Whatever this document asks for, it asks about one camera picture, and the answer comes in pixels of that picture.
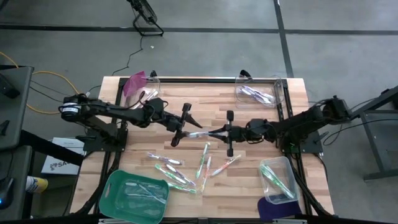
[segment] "black clamp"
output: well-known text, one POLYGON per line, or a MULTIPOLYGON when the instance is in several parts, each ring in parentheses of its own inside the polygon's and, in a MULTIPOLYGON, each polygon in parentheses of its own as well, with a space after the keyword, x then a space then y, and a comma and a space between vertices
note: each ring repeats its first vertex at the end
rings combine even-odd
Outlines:
POLYGON ((227 124, 225 124, 222 128, 216 129, 214 131, 209 131, 209 133, 211 133, 211 134, 209 134, 209 136, 213 137, 213 138, 217 138, 217 139, 223 141, 224 143, 226 143, 228 145, 226 155, 228 157, 233 157, 234 156, 234 149, 232 147, 232 142, 234 141, 233 133, 237 132, 237 131, 235 131, 235 128, 240 129, 240 127, 232 126, 232 121, 234 121, 234 111, 231 111, 231 110, 227 111, 226 119, 227 119, 227 124), (218 135, 218 133, 223 133, 223 132, 227 132, 227 136, 218 135))
POLYGON ((155 70, 153 70, 153 71, 151 71, 151 73, 150 73, 150 75, 149 75, 151 78, 153 78, 153 77, 157 77, 157 73, 156 73, 156 71, 155 70))
POLYGON ((176 131, 175 132, 175 136, 172 139, 172 143, 171 145, 173 147, 178 146, 178 144, 180 143, 180 139, 183 138, 184 133, 182 132, 182 128, 185 125, 185 119, 190 116, 190 114, 188 114, 188 112, 191 110, 191 104, 190 103, 184 103, 184 106, 182 107, 182 114, 181 114, 181 118, 180 121, 178 122, 177 125, 173 125, 171 128, 169 129, 169 126, 167 126, 167 130, 168 131, 176 131))
POLYGON ((239 73, 241 76, 246 77, 248 79, 252 79, 251 75, 249 72, 247 72, 246 70, 241 70, 241 72, 239 73))

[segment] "black cable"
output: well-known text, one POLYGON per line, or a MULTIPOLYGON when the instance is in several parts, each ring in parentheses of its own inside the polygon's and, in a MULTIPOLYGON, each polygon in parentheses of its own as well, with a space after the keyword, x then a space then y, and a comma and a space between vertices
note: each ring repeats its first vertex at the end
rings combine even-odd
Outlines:
POLYGON ((152 108, 152 114, 151 114, 151 115, 149 116, 149 118, 148 118, 148 120, 150 121, 150 120, 152 119, 152 117, 155 115, 155 112, 156 112, 155 107, 152 106, 152 105, 143 104, 142 101, 141 101, 141 99, 138 99, 138 101, 140 102, 140 104, 143 105, 143 107, 149 106, 150 108, 152 108))
POLYGON ((163 107, 163 110, 164 110, 164 109, 166 109, 166 107, 169 105, 169 102, 167 102, 167 101, 165 101, 165 100, 164 100, 163 102, 166 103, 166 106, 163 107))
POLYGON ((54 100, 54 101, 57 101, 57 102, 63 103, 62 101, 60 101, 60 100, 57 100, 57 99, 54 99, 54 98, 52 98, 51 96, 48 96, 48 95, 46 95, 46 94, 42 93, 41 91, 39 91, 39 90, 36 90, 35 88, 33 88, 33 87, 31 87, 31 86, 30 86, 30 88, 31 88, 32 90, 36 91, 37 93, 40 93, 41 95, 44 95, 44 96, 46 96, 46 97, 50 98, 51 100, 54 100))
POLYGON ((56 92, 56 93, 62 94, 62 95, 64 95, 64 96, 70 96, 70 94, 66 94, 66 93, 62 93, 62 92, 60 92, 60 91, 58 91, 58 90, 54 90, 53 88, 50 88, 50 87, 45 86, 45 85, 43 85, 43 84, 40 84, 40 83, 38 83, 38 82, 36 82, 36 81, 31 80, 31 82, 32 82, 32 83, 36 83, 36 84, 38 84, 39 86, 44 87, 44 88, 46 88, 46 89, 48 89, 48 90, 52 90, 52 91, 54 91, 54 92, 56 92))
POLYGON ((350 110, 354 109, 355 107, 357 107, 357 106, 359 106, 359 105, 362 105, 362 104, 364 104, 364 103, 367 103, 367 102, 369 102, 369 101, 372 101, 372 100, 374 100, 374 99, 376 99, 376 98, 377 98, 377 97, 371 98, 371 99, 368 99, 368 100, 365 100, 364 102, 360 102, 360 103, 358 103, 357 105, 353 106, 350 110))
POLYGON ((350 129, 350 128, 355 128, 355 127, 358 127, 358 126, 360 126, 360 125, 364 125, 364 124, 368 124, 368 123, 378 122, 378 121, 398 121, 398 119, 377 119, 377 120, 374 120, 374 121, 368 121, 368 122, 365 122, 365 123, 356 124, 356 125, 354 125, 354 126, 350 126, 350 127, 347 127, 347 128, 343 128, 343 129, 341 129, 340 131, 337 131, 337 132, 335 132, 335 133, 329 135, 325 140, 323 140, 323 145, 325 145, 325 141, 328 140, 330 137, 332 137, 332 136, 334 136, 335 134, 338 134, 338 133, 340 133, 340 132, 342 132, 342 131, 344 131, 344 130, 347 130, 347 129, 350 129))
POLYGON ((91 90, 94 90, 95 88, 101 87, 101 85, 94 86, 93 88, 89 89, 87 92, 90 92, 91 90))
POLYGON ((65 209, 64 209, 64 211, 63 211, 63 213, 62 213, 62 216, 65 216, 65 214, 67 213, 70 200, 72 200, 72 197, 73 197, 73 189, 75 188, 78 179, 79 179, 79 176, 76 176, 75 183, 72 185, 72 189, 71 189, 71 191, 70 191, 70 195, 69 195, 69 198, 68 198, 67 206, 65 207, 65 209))
POLYGON ((141 99, 143 99, 144 96, 145 96, 145 91, 142 91, 142 92, 139 94, 138 100, 137 100, 133 105, 131 105, 131 106, 129 106, 129 107, 126 107, 126 108, 118 108, 118 109, 120 109, 120 110, 128 110, 128 109, 132 108, 133 106, 136 106, 138 103, 144 105, 144 104, 141 102, 141 99))
POLYGON ((88 214, 90 212, 91 208, 94 206, 95 202, 97 201, 97 199, 100 197, 100 194, 104 190, 108 177, 115 170, 118 169, 120 157, 121 157, 121 152, 115 153, 111 168, 109 168, 108 172, 105 174, 103 181, 98 184, 97 188, 95 189, 91 197, 86 201, 86 203, 83 205, 81 209, 75 212, 75 214, 88 214))
POLYGON ((323 159, 322 159, 317 153, 314 153, 313 155, 316 156, 316 157, 319 159, 319 161, 322 163, 323 169, 325 170, 326 181, 329 182, 329 179, 328 179, 328 170, 326 169, 325 162, 323 161, 323 159))
POLYGON ((296 180, 296 183, 298 186, 301 188, 303 194, 307 197, 307 200, 309 201, 310 205, 312 205, 313 209, 316 211, 316 213, 319 216, 331 216, 330 213, 328 213, 322 205, 318 202, 318 200, 315 198, 315 196, 312 194, 311 190, 308 188, 307 184, 303 181, 301 176, 299 175, 297 169, 293 165, 293 162, 290 158, 289 153, 285 153, 285 156, 289 160, 290 166, 292 167, 294 179, 296 180))
POLYGON ((341 132, 342 129, 343 129, 343 125, 341 124, 341 125, 340 125, 340 130, 338 131, 338 134, 336 135, 336 137, 335 137, 331 142, 329 142, 328 144, 325 144, 325 141, 323 141, 323 145, 324 145, 324 146, 330 146, 330 145, 332 145, 332 144, 337 140, 337 138, 338 138, 338 136, 340 135, 340 132, 341 132))
POLYGON ((129 55, 129 60, 127 61, 127 65, 126 65, 124 68, 120 68, 120 69, 114 71, 114 72, 112 73, 112 76, 113 76, 116 72, 120 72, 120 71, 122 71, 122 70, 124 70, 124 69, 126 69, 126 68, 129 68, 131 56, 135 55, 136 53, 140 52, 141 50, 144 50, 144 49, 142 48, 142 39, 143 39, 143 38, 144 38, 144 36, 141 36, 141 39, 139 40, 139 50, 137 50, 136 52, 134 52, 134 53, 132 53, 132 54, 129 55))

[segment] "clear plastic bin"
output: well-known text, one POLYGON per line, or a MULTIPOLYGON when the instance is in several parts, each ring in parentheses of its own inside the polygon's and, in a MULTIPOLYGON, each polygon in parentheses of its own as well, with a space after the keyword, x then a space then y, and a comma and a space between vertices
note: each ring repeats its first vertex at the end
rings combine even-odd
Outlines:
POLYGON ((282 80, 277 75, 267 80, 239 75, 235 79, 235 96, 237 108, 275 108, 284 101, 282 80))
POLYGON ((264 159, 260 162, 259 172, 264 195, 268 202, 277 205, 294 202, 300 198, 299 187, 286 157, 264 159))
POLYGON ((160 80, 156 77, 145 77, 145 73, 143 74, 135 74, 123 87, 121 105, 124 107, 141 108, 140 97, 142 102, 160 97, 160 80))

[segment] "robotic arm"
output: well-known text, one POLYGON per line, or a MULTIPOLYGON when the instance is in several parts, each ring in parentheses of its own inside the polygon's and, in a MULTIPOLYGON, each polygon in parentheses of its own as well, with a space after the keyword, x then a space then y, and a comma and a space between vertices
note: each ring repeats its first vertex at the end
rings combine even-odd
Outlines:
POLYGON ((220 129, 210 131, 209 136, 228 144, 227 156, 233 156, 233 142, 247 141, 249 144, 277 141, 277 147, 299 146, 308 135, 327 124, 347 123, 351 120, 351 111, 344 100, 334 96, 313 105, 308 110, 289 119, 274 122, 266 119, 252 119, 245 127, 233 126, 233 111, 227 111, 227 124, 220 129))
POLYGON ((86 151, 97 151, 98 148, 103 151, 123 151, 127 138, 126 127, 118 128, 114 123, 105 123, 96 115, 128 121, 140 128, 146 128, 151 123, 161 124, 166 127, 166 130, 176 132, 172 139, 173 146, 178 145, 180 138, 177 136, 182 132, 185 122, 202 128, 188 113, 191 104, 184 104, 182 115, 179 117, 164 111, 165 103, 167 102, 160 98, 154 98, 142 103, 142 108, 130 110, 134 105, 124 108, 79 94, 65 97, 63 106, 60 106, 58 110, 65 121, 78 123, 89 128, 87 136, 78 136, 78 139, 86 143, 86 151))

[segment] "wooden table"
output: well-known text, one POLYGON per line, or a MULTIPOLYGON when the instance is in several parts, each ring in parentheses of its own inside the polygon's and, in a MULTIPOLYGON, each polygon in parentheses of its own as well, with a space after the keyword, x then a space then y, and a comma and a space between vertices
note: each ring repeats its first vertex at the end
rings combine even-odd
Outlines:
MULTIPOLYGON (((99 94, 101 100, 115 102, 119 79, 120 77, 104 77, 99 94)), ((287 80, 294 114, 307 110, 308 98, 303 79, 287 80)), ((252 118, 278 121, 275 109, 238 109, 234 99, 234 84, 162 83, 160 97, 169 102, 165 110, 177 115, 181 115, 184 103, 191 103, 192 116, 205 130, 222 127, 226 123, 226 110, 234 110, 234 125, 245 126, 252 118)), ((106 122, 111 121, 110 118, 103 119, 106 122)), ((210 154, 213 156, 211 170, 217 169, 226 160, 226 144, 217 139, 183 139, 177 147, 172 147, 170 142, 174 133, 167 132, 159 124, 152 124, 146 129, 130 124, 128 129, 127 146, 119 168, 133 174, 167 179, 154 168, 159 161, 147 157, 147 152, 153 152, 185 160, 180 170, 194 179, 203 146, 207 141, 211 143, 210 154)), ((186 124, 184 130, 199 131, 191 124, 186 124)), ((258 172, 259 163, 263 159, 282 156, 282 153, 274 144, 262 142, 255 145, 235 143, 234 155, 238 154, 242 155, 239 162, 208 179, 203 195, 171 190, 165 217, 259 218, 257 202, 264 196, 258 172)), ((103 157, 103 152, 95 152, 83 161, 71 212, 81 208, 98 186, 103 157)), ((303 154, 303 164, 308 188, 323 207, 333 213, 322 164, 312 154, 303 154)), ((305 211, 302 199, 300 206, 305 211)))

